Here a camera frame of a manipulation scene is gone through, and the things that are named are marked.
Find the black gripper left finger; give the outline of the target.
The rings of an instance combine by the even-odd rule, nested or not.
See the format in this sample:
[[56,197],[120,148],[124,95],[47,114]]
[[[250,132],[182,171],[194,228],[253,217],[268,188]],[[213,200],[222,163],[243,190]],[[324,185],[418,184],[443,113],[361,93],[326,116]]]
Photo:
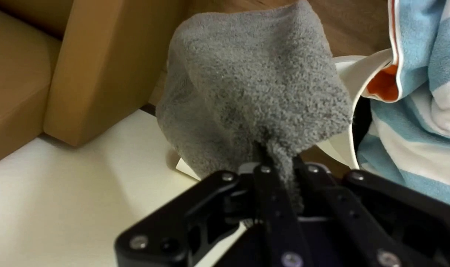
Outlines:
[[250,163],[241,174],[215,172],[124,230],[114,243],[117,266],[196,267],[249,221],[252,227],[216,267],[283,267],[280,197],[281,184],[271,166]]

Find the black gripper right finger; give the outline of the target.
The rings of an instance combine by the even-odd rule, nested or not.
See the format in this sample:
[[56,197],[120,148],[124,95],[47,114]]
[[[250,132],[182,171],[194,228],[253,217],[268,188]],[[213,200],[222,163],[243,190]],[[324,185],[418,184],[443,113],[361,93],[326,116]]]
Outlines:
[[323,217],[348,266],[450,267],[450,205],[366,171],[293,160],[302,220]]

